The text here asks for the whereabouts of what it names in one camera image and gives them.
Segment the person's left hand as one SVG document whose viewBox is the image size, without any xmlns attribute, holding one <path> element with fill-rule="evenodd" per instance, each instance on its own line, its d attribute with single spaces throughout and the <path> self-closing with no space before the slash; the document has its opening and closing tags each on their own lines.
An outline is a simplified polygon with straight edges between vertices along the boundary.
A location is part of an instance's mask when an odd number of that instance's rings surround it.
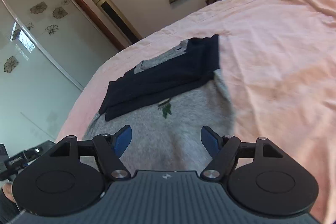
<svg viewBox="0 0 336 224">
<path fill-rule="evenodd" d="M 7 199 L 9 199 L 13 203 L 16 203 L 14 196 L 13 196 L 12 186 L 13 186 L 12 184 L 7 182 L 3 184 L 2 190 Z"/>
</svg>

